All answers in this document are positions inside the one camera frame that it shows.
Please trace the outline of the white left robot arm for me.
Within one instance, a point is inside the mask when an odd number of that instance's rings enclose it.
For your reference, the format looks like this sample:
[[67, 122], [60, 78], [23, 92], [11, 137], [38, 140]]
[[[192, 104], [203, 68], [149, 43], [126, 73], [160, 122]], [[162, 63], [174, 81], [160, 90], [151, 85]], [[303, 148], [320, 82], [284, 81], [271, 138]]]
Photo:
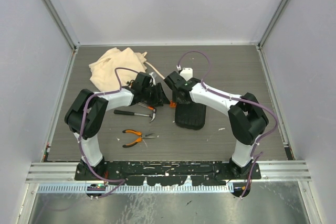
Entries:
[[98, 132], [105, 113], [122, 106], [143, 103], [150, 107], [163, 106], [170, 101], [165, 95], [162, 84], [144, 72], [134, 80], [121, 84], [117, 90], [92, 92], [83, 89], [79, 92], [65, 115], [65, 123], [77, 138], [81, 152], [81, 164], [93, 180], [105, 174], [105, 160], [98, 142]]

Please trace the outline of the thin orange tip screwdriver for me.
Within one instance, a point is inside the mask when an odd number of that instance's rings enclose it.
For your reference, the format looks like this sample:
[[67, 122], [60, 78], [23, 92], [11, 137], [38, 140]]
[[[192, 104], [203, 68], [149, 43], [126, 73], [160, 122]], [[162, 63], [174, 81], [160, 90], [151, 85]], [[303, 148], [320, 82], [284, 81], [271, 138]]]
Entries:
[[147, 109], [150, 109], [154, 112], [156, 111], [156, 108], [154, 108], [152, 106], [149, 106], [149, 105], [146, 105], [146, 104], [143, 104], [143, 103], [138, 103], [137, 105], [142, 106], [142, 107], [147, 108]]

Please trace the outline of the black plastic tool case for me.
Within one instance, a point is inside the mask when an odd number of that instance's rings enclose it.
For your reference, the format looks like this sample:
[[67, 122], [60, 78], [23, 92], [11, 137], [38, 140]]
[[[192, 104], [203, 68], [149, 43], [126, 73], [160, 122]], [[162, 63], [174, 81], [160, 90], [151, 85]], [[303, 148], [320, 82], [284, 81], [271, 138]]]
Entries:
[[189, 130], [200, 130], [205, 125], [206, 105], [200, 103], [181, 104], [171, 101], [170, 107], [175, 109], [175, 124]]

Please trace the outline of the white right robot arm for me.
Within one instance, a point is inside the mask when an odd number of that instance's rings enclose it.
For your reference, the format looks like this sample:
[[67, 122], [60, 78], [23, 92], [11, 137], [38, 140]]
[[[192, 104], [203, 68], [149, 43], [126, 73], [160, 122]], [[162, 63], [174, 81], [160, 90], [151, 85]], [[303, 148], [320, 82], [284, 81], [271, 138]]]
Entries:
[[234, 152], [229, 160], [233, 177], [241, 179], [248, 174], [256, 141], [264, 133], [269, 120], [251, 93], [230, 94], [190, 78], [186, 80], [174, 71], [164, 82], [173, 91], [177, 103], [198, 103], [217, 110], [229, 118], [236, 139]]

